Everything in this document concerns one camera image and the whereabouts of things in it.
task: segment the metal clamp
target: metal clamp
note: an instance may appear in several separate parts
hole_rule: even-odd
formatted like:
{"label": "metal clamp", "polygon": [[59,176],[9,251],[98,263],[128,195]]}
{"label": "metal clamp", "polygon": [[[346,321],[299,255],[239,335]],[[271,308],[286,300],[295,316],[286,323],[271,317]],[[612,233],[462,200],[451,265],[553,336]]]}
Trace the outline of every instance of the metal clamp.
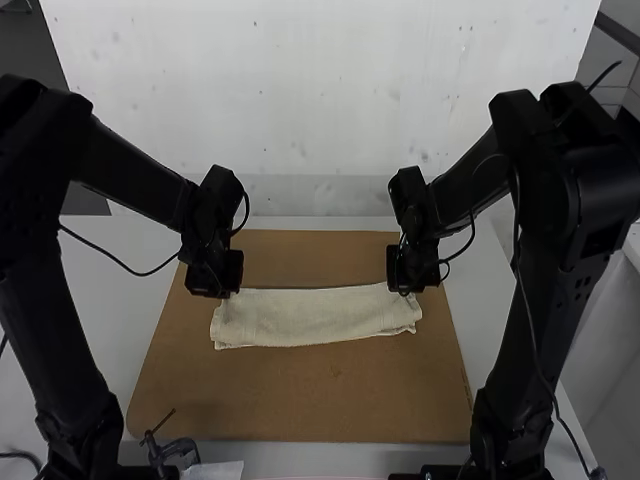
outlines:
{"label": "metal clamp", "polygon": [[179,456],[184,460],[185,468],[191,465],[200,463],[200,453],[198,452],[198,446],[192,438],[183,437],[178,438],[164,446],[158,445],[154,438],[155,433],[169,420],[173,414],[176,413],[176,409],[171,411],[152,429],[144,432],[144,438],[140,441],[140,446],[144,446],[145,443],[149,447],[149,464],[155,468],[159,479],[164,480],[169,478],[169,472],[165,466],[165,462],[169,458]]}

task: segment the white table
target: white table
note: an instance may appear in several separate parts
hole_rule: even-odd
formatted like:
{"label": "white table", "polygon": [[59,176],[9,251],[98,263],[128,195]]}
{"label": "white table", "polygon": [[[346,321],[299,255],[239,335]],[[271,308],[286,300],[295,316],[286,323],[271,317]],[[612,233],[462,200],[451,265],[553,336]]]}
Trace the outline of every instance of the white table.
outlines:
{"label": "white table", "polygon": [[[178,235],[137,216],[65,217],[62,222],[112,251],[134,268],[155,266],[179,247]],[[259,217],[247,228],[391,230],[392,218]],[[460,248],[468,233],[442,242],[441,255]],[[71,293],[96,359],[126,412],[131,394],[169,290],[176,264],[139,279],[98,253],[60,234]],[[445,282],[449,306],[467,376],[475,392],[484,385],[502,338],[515,282],[490,223],[482,217],[471,248],[452,262]],[[595,460],[561,385],[557,390],[564,419],[592,468]],[[13,352],[0,361],[0,448],[31,450],[42,459],[46,445],[33,423],[31,392]],[[393,472],[418,472],[424,463],[460,463],[467,447],[402,444],[327,444],[283,442],[200,442],[203,461],[244,460],[244,479],[292,476],[386,478]],[[146,452],[125,434],[122,463],[144,463]],[[583,478],[573,447],[559,426],[546,449],[556,480]],[[21,461],[0,462],[0,478],[29,479]]]}

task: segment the white towel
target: white towel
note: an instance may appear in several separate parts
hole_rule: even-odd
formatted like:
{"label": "white towel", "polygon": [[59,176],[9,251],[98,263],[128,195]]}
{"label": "white towel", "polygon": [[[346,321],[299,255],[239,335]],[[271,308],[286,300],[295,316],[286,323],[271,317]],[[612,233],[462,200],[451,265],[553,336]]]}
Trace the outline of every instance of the white towel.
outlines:
{"label": "white towel", "polygon": [[213,313],[216,350],[295,347],[416,332],[422,309],[386,283],[320,290],[244,288]]}

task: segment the towel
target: towel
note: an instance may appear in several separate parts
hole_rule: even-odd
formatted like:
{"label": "towel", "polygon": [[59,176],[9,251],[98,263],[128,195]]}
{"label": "towel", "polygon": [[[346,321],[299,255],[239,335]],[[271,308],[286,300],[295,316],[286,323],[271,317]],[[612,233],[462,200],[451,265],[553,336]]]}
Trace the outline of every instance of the towel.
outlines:
{"label": "towel", "polygon": [[422,309],[414,294],[386,283],[320,290],[245,288],[213,313],[216,350],[295,347],[416,332]]}

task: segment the cork mat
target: cork mat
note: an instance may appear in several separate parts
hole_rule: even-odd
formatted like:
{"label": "cork mat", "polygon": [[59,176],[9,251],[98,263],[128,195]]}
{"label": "cork mat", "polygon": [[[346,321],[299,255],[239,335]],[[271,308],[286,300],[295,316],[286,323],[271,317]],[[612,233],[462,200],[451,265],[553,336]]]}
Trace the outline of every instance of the cork mat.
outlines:
{"label": "cork mat", "polygon": [[[385,280],[386,232],[242,231],[245,287]],[[471,395],[442,287],[418,296],[417,333],[296,348],[215,351],[219,300],[191,296],[180,265],[127,412],[136,437],[467,443]]]}

